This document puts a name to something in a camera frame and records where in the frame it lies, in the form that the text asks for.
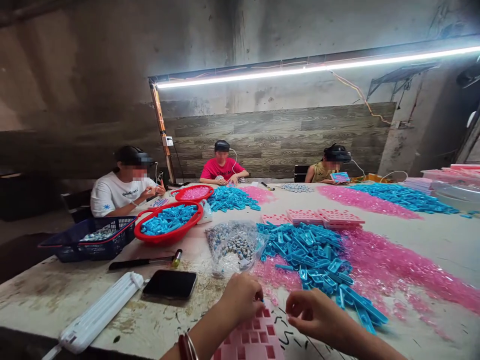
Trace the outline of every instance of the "dirty table surface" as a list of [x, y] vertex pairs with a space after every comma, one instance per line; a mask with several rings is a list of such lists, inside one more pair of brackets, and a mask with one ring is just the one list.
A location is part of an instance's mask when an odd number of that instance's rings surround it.
[[[344, 206], [316, 191], [293, 193], [277, 186], [274, 195], [277, 200], [262, 204], [261, 212], [245, 209], [214, 213], [213, 222], [195, 226], [181, 242], [170, 248], [147, 246], [137, 239], [133, 240], [115, 261], [173, 255], [177, 248], [182, 248], [179, 270], [198, 273], [195, 289], [191, 299], [185, 303], [147, 302], [141, 299], [141, 291], [138, 291], [100, 333], [92, 347], [159, 359], [174, 344], [178, 335], [193, 327], [220, 298], [225, 287], [226, 280], [211, 276], [211, 256], [204, 230], [229, 220], [259, 222], [261, 214], [281, 214], [289, 208], [348, 209], [366, 221], [363, 226], [365, 230], [386, 236], [394, 243], [433, 259], [440, 267], [466, 283], [477, 288], [480, 286], [480, 219], [425, 214], [425, 220], [407, 220]], [[22, 332], [32, 340], [35, 337], [51, 339], [49, 346], [53, 346], [60, 332], [127, 271], [107, 272], [108, 266], [109, 262], [106, 261], [61, 263], [56, 257], [51, 257], [1, 284], [0, 335], [8, 337]], [[153, 264], [132, 270], [149, 279], [161, 268], [167, 268], [167, 265]], [[307, 338], [287, 326], [286, 315], [282, 312], [287, 296], [285, 290], [278, 291], [279, 308], [274, 310], [274, 315], [280, 317], [275, 326], [279, 338], [285, 343], [286, 359], [321, 359], [321, 356], [325, 359], [350, 358], [315, 340], [314, 346], [308, 345], [305, 349]], [[387, 298], [385, 302], [391, 304], [393, 299]], [[379, 336], [409, 359], [475, 358], [475, 351], [479, 351], [476, 349], [480, 334], [479, 317], [457, 304], [441, 300], [432, 300], [431, 308], [438, 326], [453, 341], [442, 340], [431, 327], [418, 320], [418, 314], [413, 310], [408, 311], [406, 322], [392, 317]]]

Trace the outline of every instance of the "hammer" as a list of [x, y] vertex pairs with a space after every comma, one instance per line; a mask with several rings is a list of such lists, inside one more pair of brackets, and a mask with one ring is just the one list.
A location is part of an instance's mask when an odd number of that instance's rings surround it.
[[127, 268], [134, 268], [137, 266], [144, 266], [151, 263], [156, 262], [171, 262], [172, 268], [177, 268], [180, 264], [180, 259], [182, 258], [182, 249], [178, 249], [173, 256], [164, 256], [164, 257], [156, 257], [151, 259], [135, 259], [135, 260], [128, 260], [128, 261], [118, 261], [112, 262], [108, 267], [108, 270], [119, 270], [119, 269], [127, 269]]

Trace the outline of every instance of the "person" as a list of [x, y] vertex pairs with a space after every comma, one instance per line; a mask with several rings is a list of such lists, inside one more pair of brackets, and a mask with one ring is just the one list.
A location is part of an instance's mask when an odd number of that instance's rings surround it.
[[305, 182], [338, 185], [330, 175], [338, 173], [341, 164], [348, 163], [350, 160], [352, 160], [352, 157], [345, 149], [345, 146], [334, 143], [332, 146], [326, 147], [323, 150], [323, 158], [320, 162], [308, 168]]
[[[262, 286], [251, 275], [234, 274], [220, 300], [189, 331], [199, 360], [209, 360], [227, 336], [264, 308]], [[319, 340], [359, 360], [407, 360], [393, 347], [372, 335], [314, 288], [293, 291], [286, 300], [288, 323], [301, 334]], [[161, 360], [182, 359], [176, 343]]]
[[215, 158], [206, 162], [201, 172], [200, 182], [203, 184], [227, 185], [229, 182], [237, 185], [245, 183], [245, 177], [249, 176], [236, 160], [229, 157], [230, 144], [225, 140], [215, 143]]
[[123, 146], [115, 154], [117, 167], [99, 178], [90, 196], [94, 217], [127, 216], [148, 198], [165, 194], [163, 181], [157, 185], [147, 176], [152, 159], [135, 146]]

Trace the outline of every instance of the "fluorescent light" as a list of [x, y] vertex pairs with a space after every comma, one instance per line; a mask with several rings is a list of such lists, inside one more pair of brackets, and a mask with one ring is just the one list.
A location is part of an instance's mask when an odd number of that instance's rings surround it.
[[285, 75], [308, 74], [308, 73], [316, 73], [316, 72], [329, 71], [329, 70], [361, 68], [361, 67], [368, 67], [373, 65], [396, 64], [396, 63], [404, 63], [404, 62], [411, 62], [411, 61], [417, 61], [417, 60], [436, 59], [436, 58], [443, 58], [443, 57], [452, 56], [452, 55], [469, 54], [469, 53], [475, 53], [475, 52], [480, 52], [480, 46], [465, 47], [465, 48], [455, 49], [455, 50], [429, 52], [429, 53], [418, 54], [418, 55], [382, 58], [377, 60], [363, 60], [363, 61], [343, 62], [343, 63], [341, 62], [336, 64], [333, 63], [331, 65], [301, 67], [301, 68], [295, 68], [290, 70], [287, 69], [287, 70], [278, 70], [278, 71], [253, 72], [245, 75], [218, 76], [218, 77], [210, 77], [210, 78], [198, 79], [198, 80], [178, 80], [178, 81], [172, 81], [172, 82], [166, 81], [166, 82], [158, 82], [156, 86], [159, 89], [172, 89], [172, 88], [181, 88], [181, 87], [188, 87], [188, 86], [195, 86], [195, 85], [229, 83], [229, 82], [241, 81], [241, 80], [273, 78], [273, 77], [285, 76]]

